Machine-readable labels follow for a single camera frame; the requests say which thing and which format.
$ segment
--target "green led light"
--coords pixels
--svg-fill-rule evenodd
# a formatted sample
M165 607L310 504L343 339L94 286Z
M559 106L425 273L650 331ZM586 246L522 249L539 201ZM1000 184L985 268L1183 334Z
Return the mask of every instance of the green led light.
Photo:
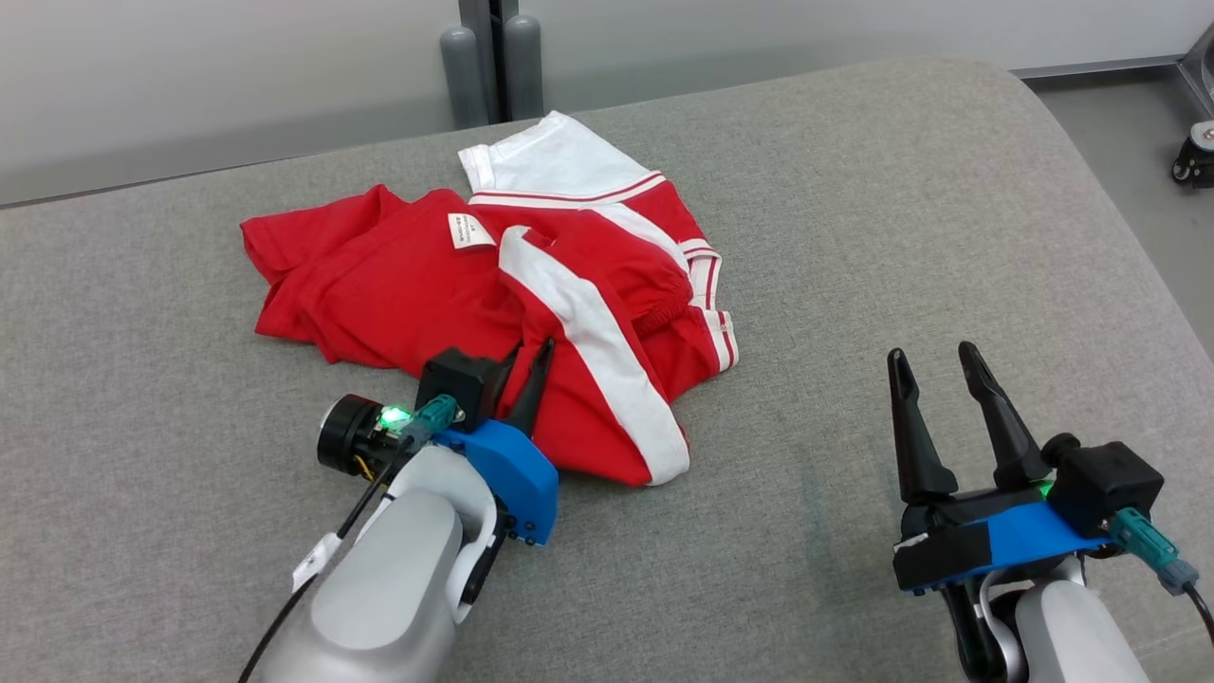
M404 422L408 422L412 417L413 416L410 416L408 411L402 411L396 406L385 406L384 410L380 411L380 426L392 429L399 427Z

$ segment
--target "white label tag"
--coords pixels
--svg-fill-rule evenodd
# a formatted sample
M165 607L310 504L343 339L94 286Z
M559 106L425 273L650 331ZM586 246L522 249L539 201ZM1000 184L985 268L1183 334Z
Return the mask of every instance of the white label tag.
M447 224L452 228L452 244L456 249L475 246L477 244L488 244L490 246L497 246L498 244L493 240L493 235L481 224L481 221L476 220L476 216L471 214L447 214Z

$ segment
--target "teal connector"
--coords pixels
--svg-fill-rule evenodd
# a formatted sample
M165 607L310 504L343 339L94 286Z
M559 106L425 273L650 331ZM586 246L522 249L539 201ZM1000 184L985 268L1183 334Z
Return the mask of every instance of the teal connector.
M459 412L459 406L455 405L455 399L448 397L447 394L439 394L421 406L416 414L413 415L413 423L421 423L425 429L430 432L430 436L438 434L443 429L447 429L455 422L455 415Z
M1197 570L1180 559L1176 545L1136 510L1117 511L1108 525L1108 535L1127 552L1145 562L1173 596L1184 593L1186 584L1197 582Z

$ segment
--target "red and white jersey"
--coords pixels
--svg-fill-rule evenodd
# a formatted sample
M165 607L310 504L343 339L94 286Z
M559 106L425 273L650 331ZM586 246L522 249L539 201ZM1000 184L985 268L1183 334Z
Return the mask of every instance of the red and white jersey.
M669 405L732 368L737 343L713 307L720 255L674 186L555 113L460 158L477 188L469 201L436 189L407 204L376 186L245 221L271 284L257 331L414 376L449 347L500 359L521 341L499 415L554 338L540 451L631 485L685 472ZM556 192L535 189L545 175L560 177Z
M527 224L550 237L590 211L658 246L691 283L670 329L640 329L671 399L738 362L728 312L716 308L721 255L709 245L679 192L663 173L637 164L560 112L494 144L459 154L472 186L469 204L501 224ZM687 353L698 360L683 358Z

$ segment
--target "gray couch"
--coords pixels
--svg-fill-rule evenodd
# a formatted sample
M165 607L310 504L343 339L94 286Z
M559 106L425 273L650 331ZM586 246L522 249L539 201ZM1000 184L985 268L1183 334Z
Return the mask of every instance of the gray couch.
M1156 519L1214 576L1214 366L1016 79L873 63L579 118L725 255L741 365L676 404L682 478L565 478L551 545L506 547L443 681L961 679L943 603L891 570L892 347L963 489L993 469L971 338L1040 442L1162 471ZM234 681L362 489L316 465L318 416L415 387L254 335L239 221L381 181L466 192L455 152L521 127L0 211L0 679ZM1186 601L1133 559L1089 574L1153 681L1214 681Z

